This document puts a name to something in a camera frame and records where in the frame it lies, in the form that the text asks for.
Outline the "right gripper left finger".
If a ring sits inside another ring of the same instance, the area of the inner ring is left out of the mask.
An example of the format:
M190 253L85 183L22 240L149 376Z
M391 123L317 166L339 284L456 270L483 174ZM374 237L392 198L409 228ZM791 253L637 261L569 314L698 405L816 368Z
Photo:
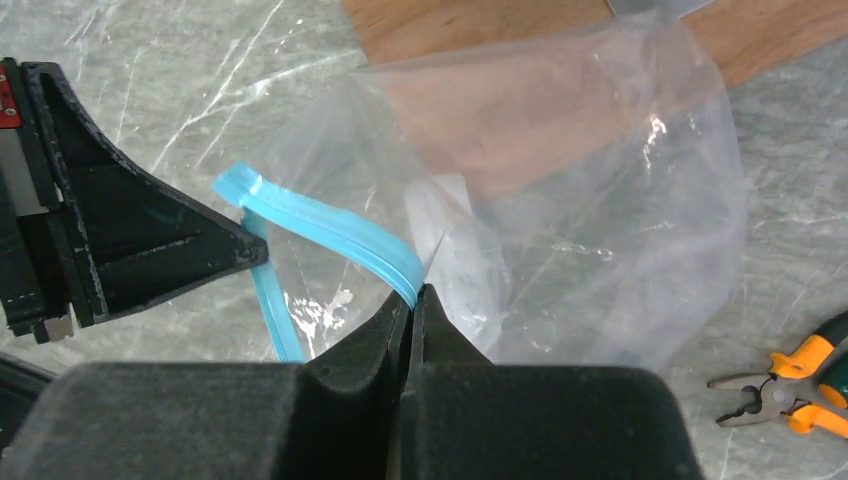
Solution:
M411 312L398 295L305 364L93 363L51 382L5 479L386 479Z

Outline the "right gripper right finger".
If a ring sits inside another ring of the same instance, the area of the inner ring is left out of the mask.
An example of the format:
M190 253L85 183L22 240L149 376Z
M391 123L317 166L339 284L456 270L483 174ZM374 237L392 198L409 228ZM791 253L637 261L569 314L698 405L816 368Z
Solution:
M412 317L414 479L699 479L678 403L654 373L496 365L448 320L434 287Z

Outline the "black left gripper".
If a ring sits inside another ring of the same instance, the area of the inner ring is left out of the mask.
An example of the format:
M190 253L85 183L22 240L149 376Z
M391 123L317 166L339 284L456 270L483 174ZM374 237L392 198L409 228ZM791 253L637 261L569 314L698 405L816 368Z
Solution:
M39 344L264 264L266 241L131 161L52 62L1 60L1 306Z

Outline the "clear zip top bag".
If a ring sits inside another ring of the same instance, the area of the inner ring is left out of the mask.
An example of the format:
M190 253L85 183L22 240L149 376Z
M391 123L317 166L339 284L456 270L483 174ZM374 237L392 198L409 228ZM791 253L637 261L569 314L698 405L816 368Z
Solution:
M506 364L657 370L727 301L747 200L722 75L663 11L359 69L214 191L310 360L436 289Z

